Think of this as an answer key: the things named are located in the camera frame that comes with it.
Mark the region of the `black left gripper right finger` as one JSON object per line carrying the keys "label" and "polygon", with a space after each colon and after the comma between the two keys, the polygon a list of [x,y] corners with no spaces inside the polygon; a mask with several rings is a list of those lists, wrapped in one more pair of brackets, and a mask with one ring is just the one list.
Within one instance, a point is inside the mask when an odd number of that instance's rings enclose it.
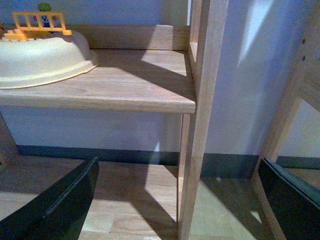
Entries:
{"label": "black left gripper right finger", "polygon": [[268,203],[288,240],[320,238],[320,190],[263,158],[258,174]]}

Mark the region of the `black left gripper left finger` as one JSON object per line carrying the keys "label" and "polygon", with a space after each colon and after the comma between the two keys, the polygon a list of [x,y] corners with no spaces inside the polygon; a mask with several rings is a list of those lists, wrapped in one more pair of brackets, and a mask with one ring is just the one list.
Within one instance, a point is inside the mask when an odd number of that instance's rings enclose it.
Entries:
{"label": "black left gripper left finger", "polygon": [[85,160],[0,222],[2,240],[77,240],[99,175],[97,157]]}

